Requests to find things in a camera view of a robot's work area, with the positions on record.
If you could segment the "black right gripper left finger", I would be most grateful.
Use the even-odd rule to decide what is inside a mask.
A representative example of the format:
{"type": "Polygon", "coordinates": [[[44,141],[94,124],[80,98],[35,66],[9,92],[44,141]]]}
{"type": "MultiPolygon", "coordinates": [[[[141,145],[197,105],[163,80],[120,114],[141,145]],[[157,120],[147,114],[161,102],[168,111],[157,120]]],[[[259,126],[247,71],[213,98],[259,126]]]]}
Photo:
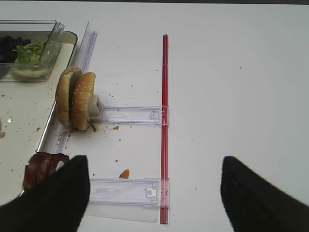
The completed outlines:
{"type": "Polygon", "coordinates": [[[78,155],[21,197],[1,206],[2,232],[75,232],[89,202],[88,161],[78,155]]]}

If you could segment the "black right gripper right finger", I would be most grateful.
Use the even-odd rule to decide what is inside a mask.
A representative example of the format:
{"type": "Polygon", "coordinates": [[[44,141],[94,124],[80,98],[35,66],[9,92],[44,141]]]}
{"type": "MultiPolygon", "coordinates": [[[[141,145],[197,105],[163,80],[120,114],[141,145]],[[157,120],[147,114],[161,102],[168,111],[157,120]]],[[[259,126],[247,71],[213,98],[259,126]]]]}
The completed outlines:
{"type": "Polygon", "coordinates": [[[309,207],[233,156],[223,159],[220,193],[236,232],[307,232],[309,207]]]}

